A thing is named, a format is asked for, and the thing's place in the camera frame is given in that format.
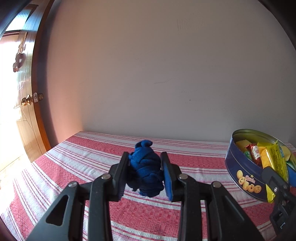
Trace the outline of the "red snack packet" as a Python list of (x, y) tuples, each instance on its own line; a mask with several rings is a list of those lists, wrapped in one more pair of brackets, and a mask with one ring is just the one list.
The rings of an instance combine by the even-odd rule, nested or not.
[(252, 161), (257, 165), (262, 167), (262, 161), (259, 153), (259, 149), (257, 144), (249, 144), (245, 147), (248, 152), (250, 153), (250, 156), (252, 158)]

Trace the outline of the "wooden door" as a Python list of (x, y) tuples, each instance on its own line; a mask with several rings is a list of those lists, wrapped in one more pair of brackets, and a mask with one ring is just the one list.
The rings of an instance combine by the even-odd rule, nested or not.
[[(40, 59), (41, 38), (45, 21), (53, 1), (30, 1), (22, 7), (1, 37), (1, 56), (8, 57), (6, 80), (16, 84), (14, 115), (23, 148), (33, 162), (51, 146), (41, 117), (40, 101), (34, 103), (33, 93), (38, 90), (37, 71)], [(26, 60), (18, 72), (13, 72), (16, 54), (24, 53)], [(32, 97), (32, 104), (21, 105), (21, 99)]]

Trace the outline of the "blue cloth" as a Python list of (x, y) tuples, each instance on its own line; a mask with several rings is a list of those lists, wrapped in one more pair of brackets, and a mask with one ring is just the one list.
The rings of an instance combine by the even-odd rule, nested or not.
[(152, 141), (143, 140), (135, 145), (129, 154), (126, 183), (140, 195), (155, 197), (164, 189), (164, 173), (161, 159), (151, 148)]

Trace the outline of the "red white striped bedsheet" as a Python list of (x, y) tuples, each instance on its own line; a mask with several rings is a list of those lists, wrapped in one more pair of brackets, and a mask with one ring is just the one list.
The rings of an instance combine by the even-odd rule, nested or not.
[[(34, 162), (17, 164), (1, 181), (1, 219), (17, 240), (25, 240), (56, 197), (71, 181), (90, 182), (132, 152), (139, 138), (79, 132), (53, 147)], [(156, 153), (167, 152), (170, 161), (199, 182), (221, 182), (248, 214), (265, 240), (275, 231), (269, 220), (273, 205), (244, 193), (230, 177), (225, 156), (229, 144), (154, 138)], [(176, 240), (180, 204), (165, 192), (143, 197), (130, 188), (119, 202), (110, 204), (114, 240)]]

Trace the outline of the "yellow snack packet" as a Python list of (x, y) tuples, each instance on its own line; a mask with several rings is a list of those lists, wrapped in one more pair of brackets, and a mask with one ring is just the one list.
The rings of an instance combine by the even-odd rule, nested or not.
[(281, 146), (286, 163), (295, 170), (295, 156), (287, 146)]
[(266, 190), (266, 198), (268, 203), (273, 203), (275, 199), (275, 192), (268, 186), (267, 181), (263, 180), (263, 169), (270, 167), (278, 176), (289, 183), (288, 169), (285, 160), (285, 156), (281, 146), (276, 143), (258, 142), (258, 152), (261, 159), (262, 171), (260, 172), (260, 181)]

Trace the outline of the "door latch plate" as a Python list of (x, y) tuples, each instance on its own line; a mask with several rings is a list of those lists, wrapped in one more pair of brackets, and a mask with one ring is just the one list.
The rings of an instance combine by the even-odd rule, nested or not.
[(34, 93), (33, 93), (33, 100), (34, 100), (34, 103), (39, 102), (39, 101), (42, 101), (43, 98), (44, 98), (43, 93), (37, 93), (37, 92), (34, 92)]

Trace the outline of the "red door ornament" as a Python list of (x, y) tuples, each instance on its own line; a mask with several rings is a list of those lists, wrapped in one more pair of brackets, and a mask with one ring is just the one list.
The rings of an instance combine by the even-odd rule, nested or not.
[(26, 60), (26, 55), (24, 53), (16, 54), (15, 62), (13, 63), (13, 72), (18, 72), (18, 70), (22, 67), (25, 60)]

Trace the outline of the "brass door knob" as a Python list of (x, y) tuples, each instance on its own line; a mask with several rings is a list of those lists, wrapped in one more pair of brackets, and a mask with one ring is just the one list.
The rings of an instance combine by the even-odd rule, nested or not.
[(21, 99), (21, 105), (27, 106), (32, 104), (32, 97), (28, 94), (26, 97), (23, 97)]

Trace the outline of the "green white tissue pack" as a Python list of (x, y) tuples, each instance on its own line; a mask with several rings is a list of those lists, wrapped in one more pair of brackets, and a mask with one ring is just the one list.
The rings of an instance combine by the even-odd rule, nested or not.
[(245, 157), (246, 157), (248, 160), (252, 161), (252, 156), (251, 156), (251, 154), (250, 154), (249, 151), (245, 151), (245, 152), (244, 152), (244, 155), (245, 155)]

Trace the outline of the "green scourer sponge back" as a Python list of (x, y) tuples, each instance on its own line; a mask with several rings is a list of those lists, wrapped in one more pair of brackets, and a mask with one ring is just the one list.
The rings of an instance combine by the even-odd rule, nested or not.
[(251, 144), (251, 142), (248, 140), (240, 140), (240, 141), (237, 141), (235, 144), (238, 147), (238, 149), (244, 153), (249, 151), (248, 146)]

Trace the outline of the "blue round cookie tin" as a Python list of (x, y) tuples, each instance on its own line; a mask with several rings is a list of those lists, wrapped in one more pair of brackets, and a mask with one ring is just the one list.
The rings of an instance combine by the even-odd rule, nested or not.
[(282, 141), (273, 136), (257, 130), (239, 129), (233, 132), (225, 157), (226, 168), (234, 182), (246, 194), (257, 200), (267, 202), (266, 190), (259, 177), (262, 168), (257, 166), (253, 161), (248, 160), (244, 153), (238, 149), (235, 143), (240, 140), (248, 140), (252, 144), (256, 144), (258, 142), (268, 142), (274, 144), (277, 142), (280, 146), (287, 146), (294, 156), (295, 148), (291, 145), (284, 144)]

